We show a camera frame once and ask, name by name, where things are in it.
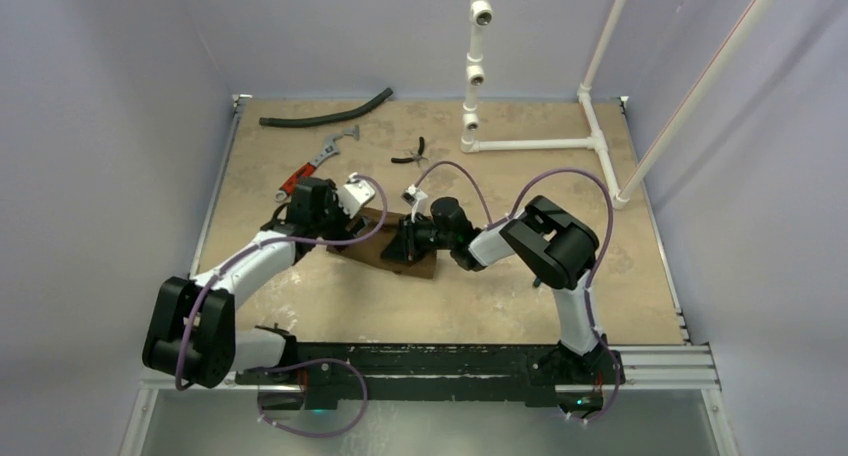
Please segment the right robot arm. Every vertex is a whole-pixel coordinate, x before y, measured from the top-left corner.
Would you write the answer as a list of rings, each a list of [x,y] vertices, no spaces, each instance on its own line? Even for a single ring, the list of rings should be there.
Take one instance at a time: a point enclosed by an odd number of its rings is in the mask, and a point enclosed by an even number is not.
[[[549,360],[561,362],[569,380],[584,383],[599,372],[604,357],[604,332],[589,289],[599,246],[592,229],[544,196],[534,197],[516,218],[487,229],[474,226],[456,198],[442,197],[428,216],[399,219],[380,260],[411,266],[446,251],[463,270],[480,272],[518,257],[554,298],[560,337]]]

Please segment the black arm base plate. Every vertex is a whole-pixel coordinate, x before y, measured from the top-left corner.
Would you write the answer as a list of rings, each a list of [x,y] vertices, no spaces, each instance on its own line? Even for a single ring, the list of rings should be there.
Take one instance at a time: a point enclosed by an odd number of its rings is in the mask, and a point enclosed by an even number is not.
[[[239,385],[291,385],[309,409],[342,400],[519,402],[590,411],[623,383],[617,351],[578,356],[562,344],[299,342],[272,371],[245,371]]]

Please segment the brown cloth napkin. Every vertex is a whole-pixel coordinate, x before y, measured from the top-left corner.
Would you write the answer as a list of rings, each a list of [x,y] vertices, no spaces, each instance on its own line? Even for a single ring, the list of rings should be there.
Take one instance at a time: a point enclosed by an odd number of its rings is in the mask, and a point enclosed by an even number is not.
[[[432,280],[437,269],[436,253],[431,251],[415,261],[409,260],[402,243],[396,238],[403,217],[402,213],[388,212],[384,225],[376,235],[346,247],[328,246],[326,251],[397,275]]]

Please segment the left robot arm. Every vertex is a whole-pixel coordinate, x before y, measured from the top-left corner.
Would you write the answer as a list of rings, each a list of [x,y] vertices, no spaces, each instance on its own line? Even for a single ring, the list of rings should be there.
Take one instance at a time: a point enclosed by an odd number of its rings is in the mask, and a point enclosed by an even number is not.
[[[295,337],[266,326],[239,331],[237,310],[316,246],[348,246],[374,236],[374,230],[350,227],[374,198],[385,197],[379,183],[364,175],[352,174],[341,185],[302,180],[234,255],[205,272],[162,283],[142,348],[143,365],[172,376],[179,391],[214,388],[230,373],[249,370],[259,370],[275,385],[292,381],[298,371]]]

